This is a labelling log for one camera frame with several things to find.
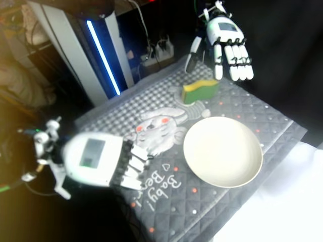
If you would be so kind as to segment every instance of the orange dot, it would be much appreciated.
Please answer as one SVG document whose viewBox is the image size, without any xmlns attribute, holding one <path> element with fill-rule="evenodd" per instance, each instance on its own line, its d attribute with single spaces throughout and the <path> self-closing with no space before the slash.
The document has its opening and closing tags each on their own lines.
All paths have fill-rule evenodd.
<svg viewBox="0 0 323 242">
<path fill-rule="evenodd" d="M 163 123 L 163 124 L 166 124 L 167 122 L 169 121 L 169 119 L 168 118 L 163 118 L 162 120 L 161 120 L 161 122 Z"/>
</svg>

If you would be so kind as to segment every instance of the green scouring pad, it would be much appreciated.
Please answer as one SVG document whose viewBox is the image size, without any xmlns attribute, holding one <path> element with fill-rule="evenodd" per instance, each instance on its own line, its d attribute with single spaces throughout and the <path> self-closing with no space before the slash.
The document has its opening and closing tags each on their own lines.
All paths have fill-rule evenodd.
<svg viewBox="0 0 323 242">
<path fill-rule="evenodd" d="M 190 85 L 184 85 L 182 100 L 184 104 L 190 104 L 200 99 L 212 98 L 219 87 L 219 82 L 211 80 L 198 80 Z"/>
</svg>

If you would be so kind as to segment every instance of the led light strip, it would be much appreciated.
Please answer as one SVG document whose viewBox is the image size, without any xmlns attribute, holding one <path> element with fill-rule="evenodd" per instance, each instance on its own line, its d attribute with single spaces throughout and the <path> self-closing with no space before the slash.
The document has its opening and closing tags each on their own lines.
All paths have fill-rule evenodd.
<svg viewBox="0 0 323 242">
<path fill-rule="evenodd" d="M 119 91 L 119 88 L 117 86 L 116 80 L 115 80 L 115 78 L 114 78 L 114 76 L 112 74 L 112 71 L 110 69 L 109 63 L 106 60 L 106 57 L 104 55 L 104 52 L 103 52 L 103 49 L 101 47 L 100 41 L 97 38 L 97 35 L 96 35 L 96 32 L 95 32 L 94 27 L 92 25 L 92 22 L 88 20 L 88 21 L 86 21 L 86 24 L 87 24 L 87 27 L 89 28 L 89 30 L 91 32 L 92 38 L 93 38 L 93 40 L 95 42 L 97 50 L 100 53 L 101 59 L 102 59 L 103 64 L 104 64 L 104 66 L 106 68 L 106 71 L 107 71 L 107 73 L 108 73 L 108 75 L 109 75 L 109 77 L 110 77 L 110 79 L 112 81 L 113 87 L 115 88 L 115 91 L 116 91 L 117 95 L 120 95 L 120 91 Z"/>
</svg>

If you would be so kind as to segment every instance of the plate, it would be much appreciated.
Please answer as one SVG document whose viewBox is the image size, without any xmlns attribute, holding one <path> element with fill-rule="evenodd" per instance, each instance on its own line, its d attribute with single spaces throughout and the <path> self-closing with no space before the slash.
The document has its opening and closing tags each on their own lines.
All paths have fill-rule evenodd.
<svg viewBox="0 0 323 242">
<path fill-rule="evenodd" d="M 257 137 L 227 117 L 209 117 L 194 124 L 184 139 L 184 155 L 200 179 L 222 188 L 249 183 L 262 166 Z"/>
</svg>

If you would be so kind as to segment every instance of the quilted gray mat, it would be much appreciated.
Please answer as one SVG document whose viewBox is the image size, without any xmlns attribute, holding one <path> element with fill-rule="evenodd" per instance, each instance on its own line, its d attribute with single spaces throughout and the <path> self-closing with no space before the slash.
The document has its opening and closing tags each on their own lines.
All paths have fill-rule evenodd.
<svg viewBox="0 0 323 242">
<path fill-rule="evenodd" d="M 81 131 L 125 136 L 156 155 L 144 172 L 142 191 L 121 189 L 153 241 L 208 241 L 255 192 L 306 130 L 229 80 L 217 95 L 192 105 L 180 100 L 181 86 L 212 78 L 198 63 L 191 74 L 177 64 L 76 121 Z M 187 130 L 209 116 L 234 118 L 258 137 L 264 164 L 251 183 L 222 189 L 200 180 L 187 166 L 183 140 Z"/>
</svg>

